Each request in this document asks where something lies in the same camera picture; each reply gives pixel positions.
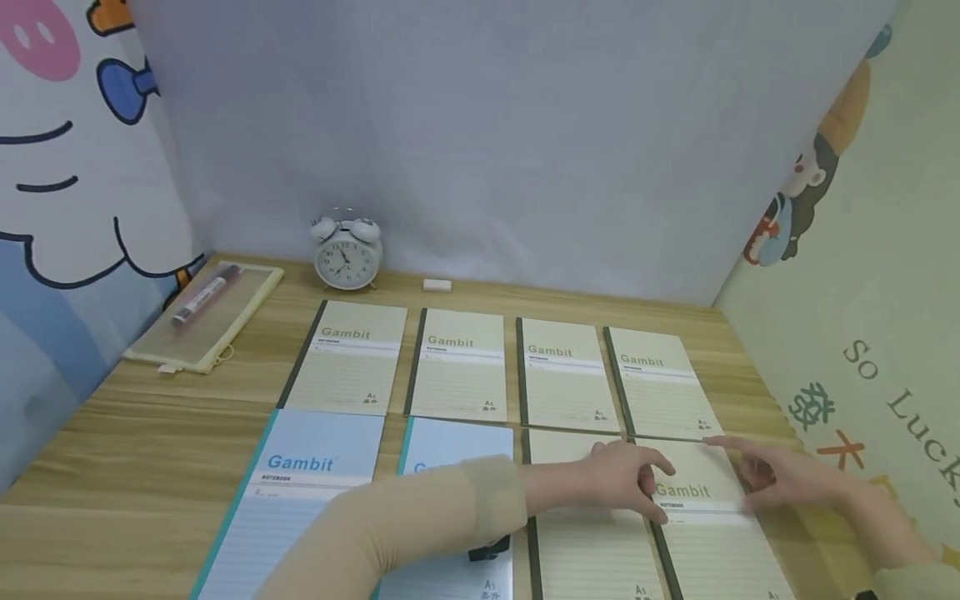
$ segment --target white eraser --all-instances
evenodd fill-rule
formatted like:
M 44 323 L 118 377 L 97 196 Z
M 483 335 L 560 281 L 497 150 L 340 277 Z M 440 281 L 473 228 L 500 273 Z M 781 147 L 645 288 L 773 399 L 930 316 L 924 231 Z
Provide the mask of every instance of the white eraser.
M 453 282 L 449 279 L 424 279 L 424 292 L 449 292 L 453 289 Z

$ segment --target clock face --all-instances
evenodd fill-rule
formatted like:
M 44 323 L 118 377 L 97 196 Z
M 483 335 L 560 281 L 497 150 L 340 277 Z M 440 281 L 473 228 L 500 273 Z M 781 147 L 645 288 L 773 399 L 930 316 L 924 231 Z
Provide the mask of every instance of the clock face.
M 360 242 L 339 240 L 320 249 L 317 273 L 335 288 L 358 290 L 373 281 L 379 262 L 373 250 Z

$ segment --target cartoon pig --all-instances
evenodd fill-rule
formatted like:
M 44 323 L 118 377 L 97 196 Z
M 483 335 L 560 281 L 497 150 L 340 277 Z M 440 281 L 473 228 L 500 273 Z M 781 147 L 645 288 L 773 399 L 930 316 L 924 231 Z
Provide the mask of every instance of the cartoon pig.
M 111 55 L 138 47 L 116 0 L 0 1 L 0 239 L 72 288 L 129 263 L 162 277 L 200 259 L 149 119 L 156 83 Z

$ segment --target light blue notebook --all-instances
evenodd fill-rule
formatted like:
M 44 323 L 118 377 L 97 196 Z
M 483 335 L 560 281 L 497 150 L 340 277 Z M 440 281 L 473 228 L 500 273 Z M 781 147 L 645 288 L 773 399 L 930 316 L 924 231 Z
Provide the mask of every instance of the light blue notebook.
M 512 429 L 411 417 L 397 473 L 491 454 L 514 456 Z M 471 563 L 463 552 L 411 564 L 384 577 L 377 594 L 377 600 L 511 600 L 513 547 L 491 561 Z
M 373 479 L 383 421 L 274 410 L 190 598 L 253 598 L 330 499 Z

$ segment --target notebook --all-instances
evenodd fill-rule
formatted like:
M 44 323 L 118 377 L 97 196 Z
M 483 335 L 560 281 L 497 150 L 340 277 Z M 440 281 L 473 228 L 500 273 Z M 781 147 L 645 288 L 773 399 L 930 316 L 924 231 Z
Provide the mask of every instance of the notebook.
M 514 455 L 514 431 L 506 427 L 411 417 L 397 474 L 452 465 L 491 454 Z M 377 600 L 511 600 L 513 549 L 472 563 L 466 552 L 431 558 L 388 574 Z
M 522 424 L 620 430 L 596 329 L 517 319 L 516 345 Z
M 753 515 L 722 448 L 694 442 L 637 440 L 677 469 L 657 473 L 654 501 L 670 517 L 654 525 L 667 581 L 683 600 L 792 600 L 777 557 Z
M 596 442 L 618 439 L 524 429 L 524 462 L 579 460 Z M 555 509 L 530 519 L 527 532 L 534 600 L 663 600 L 652 538 L 637 513 Z
M 386 415 L 407 309 L 324 300 L 279 408 Z
M 723 429 L 675 335 L 604 327 L 630 435 L 702 440 Z
M 507 420 L 503 317 L 424 308 L 404 413 Z
M 274 410 L 190 598 L 253 598 L 328 501 L 373 479 L 383 422 Z

